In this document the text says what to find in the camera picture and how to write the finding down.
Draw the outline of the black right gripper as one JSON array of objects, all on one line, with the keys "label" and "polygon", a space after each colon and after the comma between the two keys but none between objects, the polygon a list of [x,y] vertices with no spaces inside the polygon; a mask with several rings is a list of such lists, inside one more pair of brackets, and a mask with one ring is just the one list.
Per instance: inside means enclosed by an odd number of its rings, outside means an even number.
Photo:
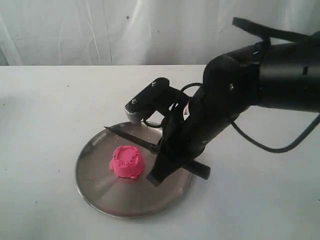
[{"label": "black right gripper", "polygon": [[162,139],[146,179],[155,187],[198,157],[206,145],[230,125],[253,100],[250,86],[200,86],[182,113],[164,119]]}]

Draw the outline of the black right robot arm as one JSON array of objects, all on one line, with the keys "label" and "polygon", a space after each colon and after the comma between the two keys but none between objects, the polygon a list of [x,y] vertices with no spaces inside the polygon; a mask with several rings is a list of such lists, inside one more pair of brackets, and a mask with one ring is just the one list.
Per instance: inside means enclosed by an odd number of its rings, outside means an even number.
[{"label": "black right robot arm", "polygon": [[167,116],[147,180],[158,186],[181,168],[208,179],[210,167],[196,158],[250,106],[319,112],[320,46],[257,43],[211,60],[195,94]]}]

